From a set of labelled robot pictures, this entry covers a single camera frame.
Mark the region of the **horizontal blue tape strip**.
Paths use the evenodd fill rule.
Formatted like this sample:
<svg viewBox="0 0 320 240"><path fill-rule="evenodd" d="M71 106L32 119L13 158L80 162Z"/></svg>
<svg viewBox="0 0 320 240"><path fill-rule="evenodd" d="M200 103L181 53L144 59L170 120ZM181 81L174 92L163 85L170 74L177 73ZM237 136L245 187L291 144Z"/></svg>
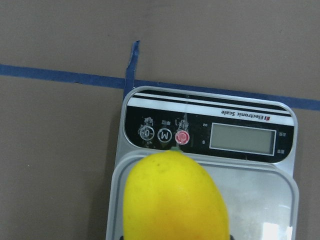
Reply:
<svg viewBox="0 0 320 240"><path fill-rule="evenodd" d="M59 71L59 70L51 70L51 69L1 64L0 74L2 76L10 76L10 77L19 77L19 78L27 78L27 79L37 79L37 80L45 80L45 81L53 81L53 82L63 82L63 83L122 89L124 95L127 95L129 91L137 87L152 86L152 87L170 88L170 89L195 91L195 92L203 92L203 93L211 93L211 94L219 94L219 95L229 95L229 96L236 96L236 97L243 97L243 98L260 99L260 100L266 100L266 101L275 101L275 102L284 103L290 108L294 108L294 109L303 109L303 110L310 110L310 111L320 110L320 101L315 99L280 96L280 95L263 94L263 93L252 93L252 92L245 92L245 91L236 91L236 90L209 88L209 87L200 87L200 86L190 86L190 85L183 85L183 84L173 84L173 83L139 80L139 79L130 80L129 83L126 83L126 79L124 78L113 77L113 76L101 76L101 75L87 74L87 73L77 73L77 72L69 72L69 71Z"/></svg>

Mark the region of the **yellow mango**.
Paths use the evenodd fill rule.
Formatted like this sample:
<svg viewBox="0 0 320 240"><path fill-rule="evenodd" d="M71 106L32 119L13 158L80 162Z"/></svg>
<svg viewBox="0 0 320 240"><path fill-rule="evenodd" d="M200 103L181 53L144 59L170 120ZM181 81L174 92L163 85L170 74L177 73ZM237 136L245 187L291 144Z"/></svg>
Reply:
<svg viewBox="0 0 320 240"><path fill-rule="evenodd" d="M123 195L126 240L228 240L226 204L209 173L178 152L139 160Z"/></svg>

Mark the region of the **vertical blue tape strip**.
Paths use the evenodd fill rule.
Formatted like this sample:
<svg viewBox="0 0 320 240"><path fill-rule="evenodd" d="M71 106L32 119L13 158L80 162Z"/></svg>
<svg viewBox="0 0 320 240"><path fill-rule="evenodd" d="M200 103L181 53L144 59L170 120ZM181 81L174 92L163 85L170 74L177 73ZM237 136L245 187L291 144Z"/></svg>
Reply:
<svg viewBox="0 0 320 240"><path fill-rule="evenodd" d="M135 75L136 75L136 67L139 59L139 47L140 41L134 41L131 46L131 52L129 57L129 62L125 71L125 81L123 87L123 99L127 96L127 94L134 89L135 85Z"/></svg>

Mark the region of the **silver electronic kitchen scale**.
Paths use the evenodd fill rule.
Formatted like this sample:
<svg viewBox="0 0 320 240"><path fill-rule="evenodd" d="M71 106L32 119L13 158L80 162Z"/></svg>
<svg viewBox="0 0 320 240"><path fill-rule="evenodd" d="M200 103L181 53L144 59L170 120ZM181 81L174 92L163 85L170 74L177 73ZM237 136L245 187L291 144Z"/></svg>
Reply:
<svg viewBox="0 0 320 240"><path fill-rule="evenodd" d="M106 238L123 236L122 201L131 168L165 150L273 164L293 178L298 121L277 101L141 86L124 98Z"/></svg>

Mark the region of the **clear plastic scale tray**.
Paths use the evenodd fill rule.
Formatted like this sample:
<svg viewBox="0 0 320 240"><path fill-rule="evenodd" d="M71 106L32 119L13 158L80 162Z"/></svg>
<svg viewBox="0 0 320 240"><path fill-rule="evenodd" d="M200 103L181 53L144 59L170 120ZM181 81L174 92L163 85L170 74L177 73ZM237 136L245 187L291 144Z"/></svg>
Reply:
<svg viewBox="0 0 320 240"><path fill-rule="evenodd" d="M291 175L270 163L188 154L222 194L234 240L294 240L299 190Z"/></svg>

